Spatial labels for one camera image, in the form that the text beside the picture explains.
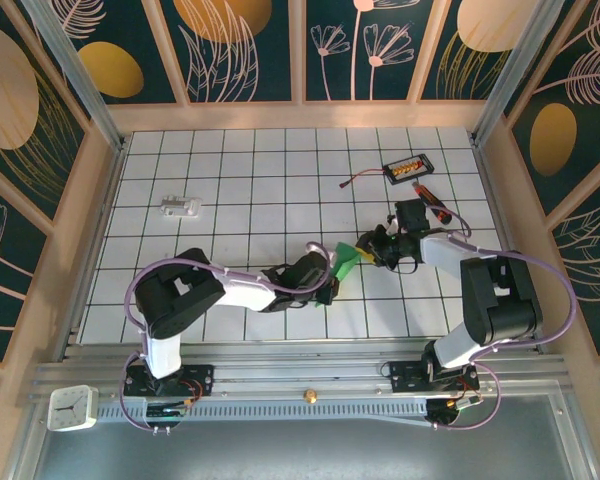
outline brass screw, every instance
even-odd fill
[[[312,389],[307,390],[304,392],[304,401],[313,405],[318,401],[318,393]]]

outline black mounting bracket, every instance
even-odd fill
[[[458,380],[458,377],[462,377],[470,389],[476,391],[480,389],[476,367],[466,366],[464,369],[458,371],[458,375],[430,382],[429,376],[420,360],[389,362],[388,365],[393,393],[462,392],[465,386]]]
[[[191,397],[192,389],[196,396],[202,387],[202,397],[211,395],[213,388],[213,365],[183,365],[180,370],[168,377],[156,379],[146,365],[131,366],[127,369],[124,385],[125,397]]]

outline black wire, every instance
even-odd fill
[[[416,273],[416,270],[418,270],[418,265],[420,264],[414,260],[411,264],[399,263],[398,265],[413,265],[413,270],[411,270],[410,272],[399,272],[398,270],[391,270],[389,267],[387,267],[387,270],[389,270],[392,273],[397,273],[398,275],[413,275],[414,273]]]

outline small white object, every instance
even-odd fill
[[[95,425],[97,418],[97,388],[76,385],[51,392],[47,428],[52,432],[90,428]]]
[[[196,218],[200,213],[200,205],[202,205],[201,198],[167,195],[162,199],[160,211],[165,217]]]
[[[180,335],[158,340],[147,338],[147,364],[151,374],[164,378],[180,370]]]

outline clock face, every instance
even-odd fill
[[[89,419],[92,391],[87,385],[61,388],[51,394],[49,401],[50,430],[73,430]]]

